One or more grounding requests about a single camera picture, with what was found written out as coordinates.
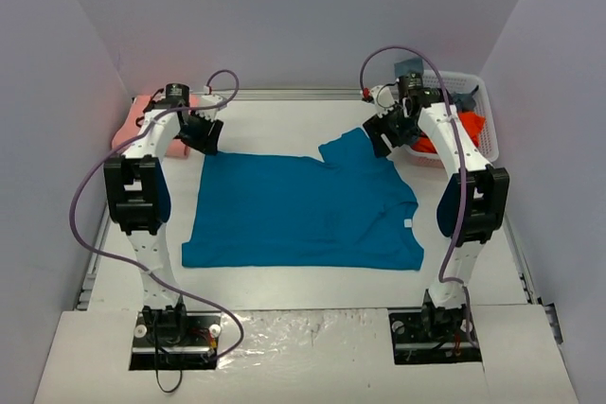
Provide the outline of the teal blue t shirt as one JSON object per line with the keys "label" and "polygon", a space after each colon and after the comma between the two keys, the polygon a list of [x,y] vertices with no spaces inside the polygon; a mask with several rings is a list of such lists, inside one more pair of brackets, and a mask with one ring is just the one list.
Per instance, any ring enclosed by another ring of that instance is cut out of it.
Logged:
{"label": "teal blue t shirt", "polygon": [[419,270],[419,203],[395,165],[361,129],[318,151],[207,156],[183,266]]}

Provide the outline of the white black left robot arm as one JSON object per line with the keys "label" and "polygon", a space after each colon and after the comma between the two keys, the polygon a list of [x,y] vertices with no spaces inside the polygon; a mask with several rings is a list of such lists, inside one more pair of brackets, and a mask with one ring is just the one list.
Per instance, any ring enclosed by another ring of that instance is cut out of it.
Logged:
{"label": "white black left robot arm", "polygon": [[146,336],[151,343],[179,345],[191,323],[170,264],[171,200],[162,162],[173,140],[216,154],[223,128],[216,115],[226,98],[206,87],[191,105],[190,89],[180,83],[166,85],[163,95],[150,100],[137,135],[104,163],[103,175],[110,217],[131,243],[140,270]]}

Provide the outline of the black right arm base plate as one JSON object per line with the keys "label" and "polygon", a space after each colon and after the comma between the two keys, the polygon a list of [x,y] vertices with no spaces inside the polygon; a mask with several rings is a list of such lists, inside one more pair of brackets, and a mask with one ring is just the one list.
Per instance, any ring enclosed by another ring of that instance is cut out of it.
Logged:
{"label": "black right arm base plate", "polygon": [[418,308],[390,310],[388,321],[396,365],[482,362],[480,349],[468,339],[460,311],[452,321],[432,327]]}

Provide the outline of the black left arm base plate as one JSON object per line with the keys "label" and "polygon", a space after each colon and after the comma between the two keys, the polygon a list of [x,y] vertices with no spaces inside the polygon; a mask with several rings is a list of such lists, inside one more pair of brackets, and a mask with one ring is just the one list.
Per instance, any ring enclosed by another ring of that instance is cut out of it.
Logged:
{"label": "black left arm base plate", "polygon": [[193,312],[187,315],[185,331],[145,321],[137,314],[132,338],[130,371],[203,371],[217,367],[218,342],[222,332],[221,315]]}

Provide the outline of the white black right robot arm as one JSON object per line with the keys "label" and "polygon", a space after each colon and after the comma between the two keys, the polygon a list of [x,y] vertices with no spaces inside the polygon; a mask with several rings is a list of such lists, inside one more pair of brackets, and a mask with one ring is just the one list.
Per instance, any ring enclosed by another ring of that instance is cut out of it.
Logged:
{"label": "white black right robot arm", "polygon": [[460,328],[471,330],[467,285],[480,251],[502,226],[508,172],[495,167],[474,144],[444,85],[427,88],[421,75],[411,72],[392,84],[364,88],[361,94],[376,110],[363,128],[377,157],[425,136],[448,177],[437,206],[437,226],[450,243],[423,297],[421,332],[442,341]]}

